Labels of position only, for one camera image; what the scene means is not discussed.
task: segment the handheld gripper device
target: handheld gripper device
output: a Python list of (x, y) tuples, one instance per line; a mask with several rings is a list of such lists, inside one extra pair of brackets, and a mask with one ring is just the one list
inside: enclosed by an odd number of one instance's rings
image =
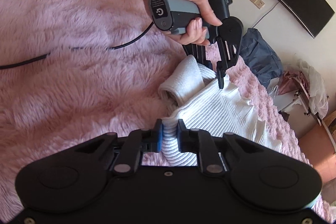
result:
[[(218, 44), (221, 61), (217, 62), (217, 77), (219, 88), (223, 89), (226, 70), (237, 63), (244, 27), (238, 18), (230, 16), (229, 5), (232, 0), (208, 1), (223, 23), (217, 27), (203, 20), (203, 26), (208, 28), (206, 39), (211, 44)], [(148, 5), (154, 24), (160, 30), (172, 34), (184, 34), (191, 20), (202, 17), (198, 6), (188, 0), (148, 0)], [(184, 46), (184, 51), (187, 55), (193, 55), (198, 63), (212, 69), (211, 62), (206, 60), (204, 46), (189, 44)]]

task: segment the pink cloth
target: pink cloth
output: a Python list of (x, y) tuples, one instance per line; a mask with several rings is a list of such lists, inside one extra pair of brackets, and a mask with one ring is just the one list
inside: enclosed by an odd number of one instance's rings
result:
[[(106, 132), (126, 136), (150, 128), (167, 116), (157, 90), (184, 58), (182, 47), (152, 28), (131, 46), (104, 50), (149, 23), (141, 0), (0, 0), (0, 65), (53, 50), (44, 61), (0, 71), (0, 219), (22, 209), (14, 181), (28, 163)], [(207, 52), (215, 64), (218, 49)], [(308, 162), (243, 60), (228, 73), (268, 121), (269, 133), (282, 140), (282, 152)], [(143, 163), (167, 165), (162, 154), (146, 155)], [(331, 220), (321, 198), (314, 209)]]

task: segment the pink fluffy blanket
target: pink fluffy blanket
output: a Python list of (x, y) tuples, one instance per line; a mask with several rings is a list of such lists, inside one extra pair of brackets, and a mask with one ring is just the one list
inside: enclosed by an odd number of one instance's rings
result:
[[(132, 40), (150, 22), (141, 0), (0, 0), (0, 65), (52, 52), (0, 71), (0, 219), (22, 209), (14, 181), (23, 166), (106, 132), (125, 136), (150, 128), (167, 116), (157, 90), (184, 58), (182, 47), (153, 27), (131, 46), (104, 50)], [(216, 46), (207, 54), (215, 65)], [(243, 60), (228, 73), (268, 122), (270, 135), (282, 141), (282, 152), (308, 163)], [(151, 154), (144, 164), (167, 161)], [(314, 209), (331, 221), (321, 198)]]

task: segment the clear plastic bag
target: clear plastic bag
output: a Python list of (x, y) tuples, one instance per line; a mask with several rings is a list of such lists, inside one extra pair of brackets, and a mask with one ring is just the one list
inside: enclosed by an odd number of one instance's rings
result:
[(302, 59), (298, 59), (295, 65), (285, 65), (284, 70), (303, 72), (310, 83), (310, 89), (307, 90), (310, 96), (310, 110), (312, 114), (319, 113), (320, 118), (323, 119), (328, 113), (328, 96), (321, 74)]

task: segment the silver screw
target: silver screw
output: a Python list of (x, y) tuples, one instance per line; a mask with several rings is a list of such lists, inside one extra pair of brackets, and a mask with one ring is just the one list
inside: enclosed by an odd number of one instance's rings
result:
[(24, 221), (23, 221), (24, 224), (35, 224), (35, 220), (30, 218), (30, 217), (27, 217)]
[(311, 218), (304, 219), (301, 224), (313, 224), (313, 220)]
[(128, 164), (117, 164), (114, 170), (118, 173), (127, 173), (130, 171), (131, 167)]
[(171, 171), (164, 172), (164, 175), (165, 175), (166, 177), (171, 177), (173, 174), (174, 174), (174, 173), (171, 172)]
[(223, 171), (223, 167), (217, 164), (210, 164), (207, 166), (207, 171), (213, 174), (218, 174)]

